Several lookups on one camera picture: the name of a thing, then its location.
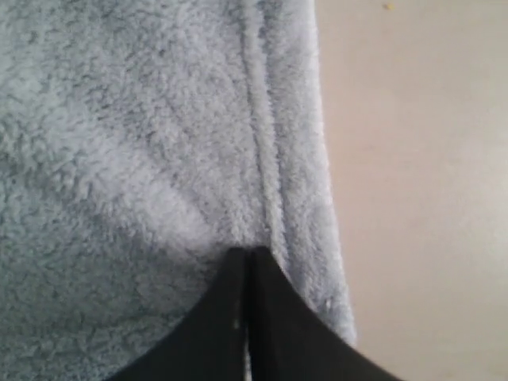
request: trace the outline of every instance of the white wall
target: white wall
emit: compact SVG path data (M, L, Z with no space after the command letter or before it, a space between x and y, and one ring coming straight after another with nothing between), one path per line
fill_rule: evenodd
M508 1L316 3L360 350L508 380Z

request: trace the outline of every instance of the gray fleece fabric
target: gray fleece fabric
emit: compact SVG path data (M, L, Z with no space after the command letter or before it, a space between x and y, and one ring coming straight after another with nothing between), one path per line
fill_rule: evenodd
M0 379L101 380L271 247L352 343L310 0L0 1Z

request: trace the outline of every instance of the beige wall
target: beige wall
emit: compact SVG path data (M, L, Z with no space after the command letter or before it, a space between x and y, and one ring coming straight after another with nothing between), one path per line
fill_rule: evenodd
M508 380L508 1L316 3L360 350Z

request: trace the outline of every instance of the gray bathrobe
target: gray bathrobe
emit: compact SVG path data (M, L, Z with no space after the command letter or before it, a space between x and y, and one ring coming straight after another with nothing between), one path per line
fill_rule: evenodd
M310 0L0 1L0 379L101 380L265 244L355 333Z

